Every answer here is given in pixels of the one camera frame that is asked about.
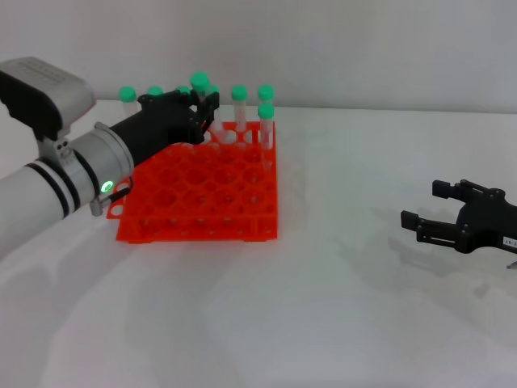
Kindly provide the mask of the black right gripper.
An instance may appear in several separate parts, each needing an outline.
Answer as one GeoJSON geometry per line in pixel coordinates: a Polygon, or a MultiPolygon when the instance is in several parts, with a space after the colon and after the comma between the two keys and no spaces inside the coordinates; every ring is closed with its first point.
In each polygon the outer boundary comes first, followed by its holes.
{"type": "Polygon", "coordinates": [[[416,233],[420,243],[455,246],[460,253],[494,247],[516,253],[516,206],[499,188],[485,188],[462,179],[459,183],[434,180],[432,195],[464,202],[455,223],[432,221],[402,211],[401,227],[416,233]]]}

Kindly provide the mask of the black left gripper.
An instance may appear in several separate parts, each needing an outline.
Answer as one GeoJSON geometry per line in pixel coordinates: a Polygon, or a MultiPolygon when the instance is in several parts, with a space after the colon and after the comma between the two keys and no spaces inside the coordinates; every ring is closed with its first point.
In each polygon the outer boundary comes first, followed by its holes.
{"type": "Polygon", "coordinates": [[[177,89],[161,95],[142,95],[141,110],[110,130],[127,146],[135,166],[176,143],[198,145],[209,129],[221,130],[218,91],[198,95],[177,89]]]}

